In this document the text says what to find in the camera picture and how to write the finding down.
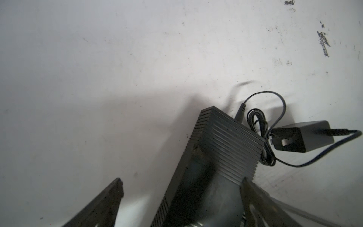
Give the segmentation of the black power adapter with cord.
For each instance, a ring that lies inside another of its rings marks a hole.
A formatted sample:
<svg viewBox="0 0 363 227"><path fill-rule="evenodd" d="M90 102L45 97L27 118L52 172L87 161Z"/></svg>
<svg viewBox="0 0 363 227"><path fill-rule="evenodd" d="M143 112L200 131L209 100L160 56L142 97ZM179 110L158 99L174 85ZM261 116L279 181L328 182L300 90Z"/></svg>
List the black power adapter with cord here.
<svg viewBox="0 0 363 227"><path fill-rule="evenodd" d="M264 139L260 163L265 166L272 167L277 162L294 168L309 166L328 155L334 149L363 135L360 130L332 129L328 121L294 123L277 128L277 123L282 120L286 113L287 105L284 98L274 91L261 91L250 95L240 105L235 120L242 123L247 101L256 95L265 93L276 95L282 102L282 113L277 120L272 125L269 125L264 112L258 108L249 110L246 116L249 128ZM274 146L275 150L295 153L306 153L324 146L327 146L327 148L312 160L304 164L293 165L277 158L272 150L272 146Z"/></svg>

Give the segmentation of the black network switch box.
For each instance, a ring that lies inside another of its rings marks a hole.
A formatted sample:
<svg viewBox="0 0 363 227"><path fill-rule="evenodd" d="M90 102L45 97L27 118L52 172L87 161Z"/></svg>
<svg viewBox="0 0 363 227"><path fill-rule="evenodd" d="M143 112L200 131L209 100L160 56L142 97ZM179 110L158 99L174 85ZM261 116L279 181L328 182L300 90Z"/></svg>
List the black network switch box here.
<svg viewBox="0 0 363 227"><path fill-rule="evenodd" d="M253 179L264 139L215 106L203 109L151 223L239 227L243 179Z"/></svg>

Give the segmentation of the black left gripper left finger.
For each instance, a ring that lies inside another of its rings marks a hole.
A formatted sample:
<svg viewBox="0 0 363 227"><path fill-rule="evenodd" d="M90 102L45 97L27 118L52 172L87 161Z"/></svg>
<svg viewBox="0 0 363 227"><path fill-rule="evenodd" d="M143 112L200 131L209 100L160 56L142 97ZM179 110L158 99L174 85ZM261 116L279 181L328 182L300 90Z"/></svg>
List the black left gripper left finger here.
<svg viewBox="0 0 363 227"><path fill-rule="evenodd" d="M64 226L113 227L123 197L123 182L116 178Z"/></svg>

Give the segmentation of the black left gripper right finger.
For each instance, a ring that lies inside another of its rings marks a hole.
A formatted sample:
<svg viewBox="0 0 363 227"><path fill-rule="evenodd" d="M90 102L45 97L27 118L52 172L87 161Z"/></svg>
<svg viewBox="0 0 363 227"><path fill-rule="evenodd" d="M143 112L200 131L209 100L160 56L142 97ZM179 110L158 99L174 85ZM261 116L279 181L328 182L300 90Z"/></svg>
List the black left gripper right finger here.
<svg viewBox="0 0 363 227"><path fill-rule="evenodd" d="M246 227L299 227L264 190L244 178L240 188Z"/></svg>

